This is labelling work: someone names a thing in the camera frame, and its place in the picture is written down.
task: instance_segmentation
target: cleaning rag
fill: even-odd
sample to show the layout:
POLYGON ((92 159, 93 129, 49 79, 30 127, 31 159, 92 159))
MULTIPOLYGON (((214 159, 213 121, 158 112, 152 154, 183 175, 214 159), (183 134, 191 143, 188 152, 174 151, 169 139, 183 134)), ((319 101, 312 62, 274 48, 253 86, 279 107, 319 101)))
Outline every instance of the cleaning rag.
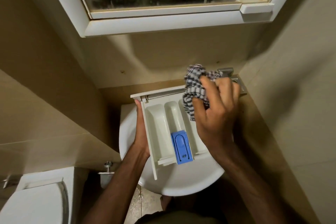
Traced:
POLYGON ((200 77, 204 75, 208 77, 211 81, 215 81, 217 78, 223 76, 223 72, 210 71, 207 72, 205 67, 200 64, 190 65, 187 70, 187 74, 184 76, 185 80, 185 93, 182 96, 183 107, 185 111, 189 114, 190 120, 195 121, 194 116, 194 106, 193 98, 199 98, 204 101, 204 108, 208 109, 210 107, 208 98, 205 94, 205 88, 203 88, 200 82, 200 77))

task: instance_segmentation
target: white toilet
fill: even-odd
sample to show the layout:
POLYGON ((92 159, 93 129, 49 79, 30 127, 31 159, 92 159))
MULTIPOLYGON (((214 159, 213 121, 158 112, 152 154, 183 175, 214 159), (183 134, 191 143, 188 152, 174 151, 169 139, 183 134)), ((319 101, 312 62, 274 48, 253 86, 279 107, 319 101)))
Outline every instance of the white toilet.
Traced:
POLYGON ((2 224, 75 224, 88 170, 25 174, 0 212, 2 224))

